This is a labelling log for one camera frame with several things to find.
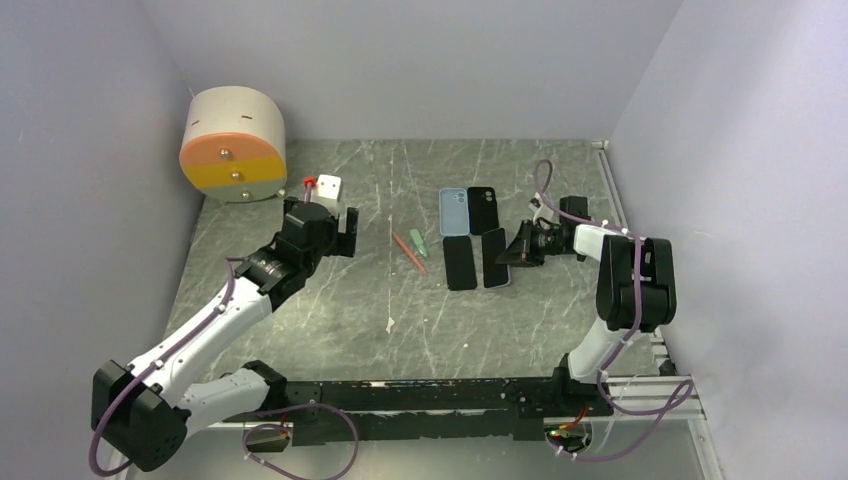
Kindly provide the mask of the light blue phone case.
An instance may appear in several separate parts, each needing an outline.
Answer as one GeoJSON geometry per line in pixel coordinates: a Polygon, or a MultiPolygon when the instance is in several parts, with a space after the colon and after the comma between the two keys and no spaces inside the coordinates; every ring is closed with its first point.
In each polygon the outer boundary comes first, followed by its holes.
{"type": "Polygon", "coordinates": [[[465,188],[442,188],[439,191],[439,225],[443,237],[470,234],[468,194],[465,188]]]}

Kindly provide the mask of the black phone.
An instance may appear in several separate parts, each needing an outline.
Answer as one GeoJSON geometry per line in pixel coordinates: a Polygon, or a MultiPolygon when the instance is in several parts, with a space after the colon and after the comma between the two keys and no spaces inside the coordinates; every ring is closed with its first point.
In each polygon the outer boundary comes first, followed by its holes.
{"type": "Polygon", "coordinates": [[[507,248],[504,228],[484,233],[481,237],[483,261],[483,285],[486,289],[506,286],[511,281],[509,266],[497,261],[507,248]]]}

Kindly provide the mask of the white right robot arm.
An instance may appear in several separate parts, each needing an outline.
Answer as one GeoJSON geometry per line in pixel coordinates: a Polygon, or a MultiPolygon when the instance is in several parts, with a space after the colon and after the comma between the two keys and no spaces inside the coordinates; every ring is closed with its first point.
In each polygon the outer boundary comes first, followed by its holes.
{"type": "Polygon", "coordinates": [[[605,380],[605,371],[631,341],[671,323],[677,310],[671,242],[642,238],[588,215],[588,200],[559,200],[553,221],[541,214],[521,222],[516,237],[495,257],[498,265],[539,267],[551,256],[573,255],[598,262],[596,320],[581,343],[564,356],[570,377],[555,382],[549,392],[553,408],[572,415],[589,398],[585,384],[605,380]]]}

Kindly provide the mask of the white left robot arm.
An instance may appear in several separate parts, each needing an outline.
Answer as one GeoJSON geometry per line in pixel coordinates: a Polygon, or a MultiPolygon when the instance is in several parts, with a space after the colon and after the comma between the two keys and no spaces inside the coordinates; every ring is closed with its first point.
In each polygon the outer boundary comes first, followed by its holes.
{"type": "Polygon", "coordinates": [[[222,289],[178,330],[126,365],[106,362],[94,375],[88,450],[92,472],[116,475],[167,462],[191,435],[253,412],[272,420],[293,410],[287,379],[262,361],[200,383],[200,371],[253,325],[299,292],[325,257],[355,254],[359,211],[284,201],[281,228],[243,258],[226,261],[222,289]]]}

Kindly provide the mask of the black phone case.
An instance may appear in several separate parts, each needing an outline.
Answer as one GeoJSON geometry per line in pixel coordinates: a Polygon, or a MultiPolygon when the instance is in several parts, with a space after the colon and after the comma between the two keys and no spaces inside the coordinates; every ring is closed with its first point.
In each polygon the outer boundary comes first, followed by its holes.
{"type": "Polygon", "coordinates": [[[467,189],[469,230],[483,234],[500,227],[496,192],[493,187],[471,186],[467,189]]]}

